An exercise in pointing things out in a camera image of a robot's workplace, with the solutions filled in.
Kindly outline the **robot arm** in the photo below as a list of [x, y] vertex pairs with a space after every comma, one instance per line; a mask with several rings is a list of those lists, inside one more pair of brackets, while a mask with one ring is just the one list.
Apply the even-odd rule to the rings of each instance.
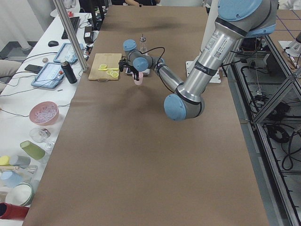
[[140, 72], [152, 69], [172, 91], [164, 100], [165, 113], [171, 120], [198, 117], [205, 108], [201, 94], [235, 43], [239, 39], [271, 34], [276, 27], [275, 0], [221, 0], [217, 10], [215, 30], [185, 81], [172, 72], [161, 57], [143, 55], [134, 40], [123, 43], [124, 63], [136, 79]]

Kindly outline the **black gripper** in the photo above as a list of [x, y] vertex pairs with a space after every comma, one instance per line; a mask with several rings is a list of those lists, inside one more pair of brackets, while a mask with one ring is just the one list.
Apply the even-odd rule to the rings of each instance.
[[128, 61], [125, 58], [122, 58], [119, 61], [119, 71], [126, 73], [133, 73], [133, 78], [135, 81], [139, 80], [139, 72], [137, 70], [134, 70], [133, 67], [128, 63]]

